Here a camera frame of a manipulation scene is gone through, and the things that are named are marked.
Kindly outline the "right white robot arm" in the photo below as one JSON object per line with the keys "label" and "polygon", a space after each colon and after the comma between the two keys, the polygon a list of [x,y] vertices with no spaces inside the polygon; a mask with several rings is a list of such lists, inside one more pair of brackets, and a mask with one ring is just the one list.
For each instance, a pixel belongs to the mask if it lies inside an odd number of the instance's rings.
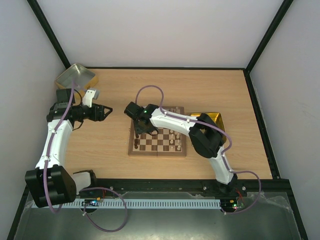
{"label": "right white robot arm", "polygon": [[161,106],[148,104],[146,107],[130,102],[124,114],[131,118],[136,139],[143,134],[158,136],[160,129],[168,129],[173,133],[182,134],[190,138],[194,150],[209,160],[218,183],[218,191],[229,196],[236,189],[234,181],[237,175],[233,173],[225,152],[231,148],[224,148],[223,137],[230,140],[228,134],[217,127],[209,115],[201,113],[199,116],[187,116],[164,110]]}

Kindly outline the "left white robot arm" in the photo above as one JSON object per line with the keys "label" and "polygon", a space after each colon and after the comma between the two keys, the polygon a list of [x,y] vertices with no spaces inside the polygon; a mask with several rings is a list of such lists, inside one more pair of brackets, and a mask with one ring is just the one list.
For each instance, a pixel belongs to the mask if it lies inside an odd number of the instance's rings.
{"label": "left white robot arm", "polygon": [[34,170],[25,174],[25,181],[37,207],[72,203],[76,195],[97,181],[92,170],[69,174],[64,168],[67,146],[75,122],[102,122],[112,108],[93,103],[91,106],[55,103],[46,116],[47,138],[40,160]]}

